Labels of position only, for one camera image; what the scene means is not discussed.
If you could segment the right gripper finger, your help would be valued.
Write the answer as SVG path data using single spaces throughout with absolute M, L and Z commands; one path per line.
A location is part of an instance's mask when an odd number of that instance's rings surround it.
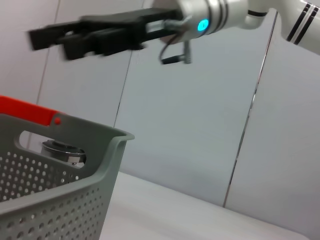
M 65 52 L 74 52 L 79 44 L 76 43 L 75 46 L 71 46 L 71 43 L 66 40 L 66 35 L 68 32 L 79 33 L 83 27 L 84 21 L 77 20 L 28 30 L 27 34 L 34 51 L 47 49 L 52 45 L 63 45 Z
M 64 57 L 68 61 L 84 58 L 86 54 L 105 56 L 102 37 L 105 30 L 93 31 L 88 34 L 70 34 L 61 39 Z

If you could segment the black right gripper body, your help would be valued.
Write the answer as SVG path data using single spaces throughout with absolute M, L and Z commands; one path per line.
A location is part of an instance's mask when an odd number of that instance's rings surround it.
M 168 26 L 178 24 L 183 17 L 179 10 L 144 8 L 110 15 L 88 15 L 81 20 L 84 30 L 81 34 L 106 31 L 102 37 L 105 56 L 127 50 L 141 50 L 143 43 L 167 36 L 177 36 L 181 28 Z

